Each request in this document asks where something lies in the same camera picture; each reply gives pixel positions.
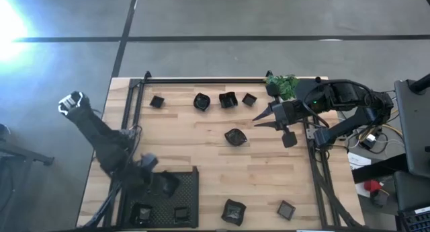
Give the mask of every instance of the wooden tabletop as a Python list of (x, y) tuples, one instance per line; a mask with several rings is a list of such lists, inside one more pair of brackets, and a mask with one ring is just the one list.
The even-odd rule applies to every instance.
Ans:
[[(112, 129), (121, 126), (129, 80), (112, 79), (103, 115), (103, 120)], [(236, 93), (239, 104), (235, 108), (222, 109), (218, 95), (228, 91)], [(211, 99), (206, 112), (193, 107), (193, 100), (199, 92)], [(258, 98), (253, 107), (241, 102), (246, 93)], [(154, 95), (165, 99), (161, 109), (149, 106)], [(135, 99), (136, 96), (132, 102), (129, 124), (132, 123)], [(159, 159), (157, 171), (188, 171), (193, 165), (198, 167), (198, 229), (320, 229), (303, 125), (290, 127), (296, 133), (298, 144), (286, 149), (282, 145), (281, 132), (253, 126), (258, 122), (273, 120), (273, 116), (258, 122), (251, 121), (271, 101), (273, 99), (267, 95), (262, 84), (144, 86), (139, 120), (143, 132), (136, 158), (139, 159), (142, 153), (154, 153)], [(321, 116), (331, 126), (338, 123), (336, 112), (327, 112)], [(241, 129), (248, 142), (240, 147), (229, 145), (224, 133), (232, 128)], [(335, 193), (355, 220), (364, 224), (347, 154), (342, 148), (334, 148), (330, 152), (329, 166)], [(93, 216), (105, 200), (109, 184), (110, 180), (101, 171), (97, 160), (93, 161), (78, 225), (85, 224)], [(240, 227), (220, 218), (227, 199), (247, 206)], [(296, 207), (291, 221), (276, 213), (282, 200)], [(328, 217), (331, 217), (327, 198), (325, 204)]]

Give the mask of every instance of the concrete floor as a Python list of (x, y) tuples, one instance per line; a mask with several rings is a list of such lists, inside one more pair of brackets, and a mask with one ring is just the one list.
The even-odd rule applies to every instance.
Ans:
[[(0, 43), (8, 36), (121, 36), (130, 1), (0, 0), (3, 13), (15, 13), (1, 27)], [(430, 34), (429, 15), (426, 0), (138, 0), (130, 35)], [(19, 216), (8, 224), (11, 231), (75, 226), (92, 149), (56, 106), (80, 90), (103, 110), (118, 47), (0, 46), (0, 123), (10, 127), (11, 142), (55, 157), (52, 167), (33, 167)], [(397, 79), (428, 74), (428, 53), (430, 40), (128, 43), (119, 76), (261, 76), (272, 70), (352, 79), (386, 91)], [(401, 152), (392, 145), (387, 156)], [(366, 209), (366, 222), (387, 229), (372, 212)]]

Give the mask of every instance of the black perforated plate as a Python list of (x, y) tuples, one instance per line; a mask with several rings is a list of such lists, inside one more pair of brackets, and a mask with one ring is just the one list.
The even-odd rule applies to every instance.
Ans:
[[(180, 181), (172, 197), (167, 198), (159, 192), (145, 194), (145, 196), (126, 196), (125, 220), (123, 228), (196, 228), (199, 218), (199, 173), (196, 167), (192, 172), (173, 172)], [(130, 223), (130, 215), (134, 204), (146, 204), (153, 209), (150, 212), (148, 223), (133, 225)], [(188, 207), (189, 221), (186, 223), (175, 223), (175, 208)]]

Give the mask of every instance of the artificial plant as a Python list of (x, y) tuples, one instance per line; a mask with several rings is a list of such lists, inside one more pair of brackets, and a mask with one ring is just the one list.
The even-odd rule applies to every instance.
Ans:
[(281, 98), (283, 100), (288, 100), (290, 98), (295, 98), (294, 88), (296, 88), (298, 79), (295, 75), (286, 75), (286, 76), (273, 76), (270, 75), (266, 79), (266, 83), (274, 83), (279, 88), (279, 92), (281, 93)]

